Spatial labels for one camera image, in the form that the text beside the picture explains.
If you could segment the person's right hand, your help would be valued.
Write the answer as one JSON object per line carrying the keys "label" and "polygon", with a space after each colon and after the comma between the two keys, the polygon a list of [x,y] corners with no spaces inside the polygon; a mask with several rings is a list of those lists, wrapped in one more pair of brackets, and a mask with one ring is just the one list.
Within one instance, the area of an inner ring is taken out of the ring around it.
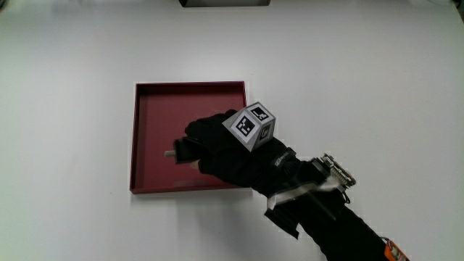
{"label": "person's right hand", "polygon": [[235,113],[230,109],[195,120],[185,128],[186,135],[199,140],[208,151],[199,159],[199,171],[266,196],[289,188],[302,164],[295,151],[276,138],[248,151],[223,125]]}

